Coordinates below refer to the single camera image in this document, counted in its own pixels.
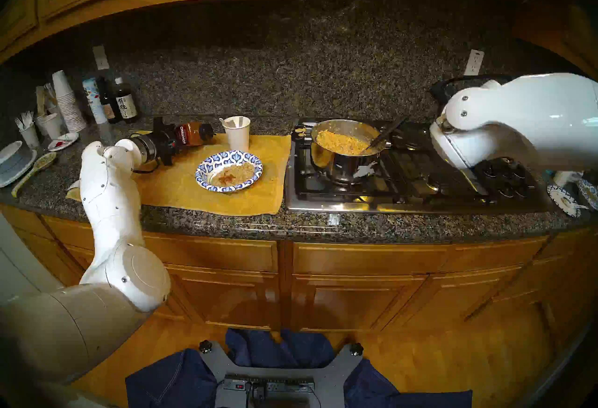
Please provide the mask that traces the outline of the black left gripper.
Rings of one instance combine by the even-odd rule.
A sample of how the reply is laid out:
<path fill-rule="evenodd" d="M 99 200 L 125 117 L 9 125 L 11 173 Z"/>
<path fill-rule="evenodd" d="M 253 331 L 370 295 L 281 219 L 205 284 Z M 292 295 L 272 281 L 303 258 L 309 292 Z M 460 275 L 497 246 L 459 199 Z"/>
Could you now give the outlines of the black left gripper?
<path fill-rule="evenodd" d="M 153 118 L 153 130 L 146 135 L 148 160 L 172 160 L 172 139 L 176 148 L 185 146 L 184 128 L 173 128 L 161 116 Z"/>

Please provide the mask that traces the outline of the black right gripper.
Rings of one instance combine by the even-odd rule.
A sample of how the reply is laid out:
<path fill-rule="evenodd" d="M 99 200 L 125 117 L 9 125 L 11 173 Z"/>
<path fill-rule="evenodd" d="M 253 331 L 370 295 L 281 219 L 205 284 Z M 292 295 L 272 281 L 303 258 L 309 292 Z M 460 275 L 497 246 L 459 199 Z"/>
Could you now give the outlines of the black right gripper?
<path fill-rule="evenodd" d="M 450 86 L 449 80 L 440 80 L 430 87 L 430 94 L 439 106 L 445 106 L 450 99 L 447 88 Z"/>

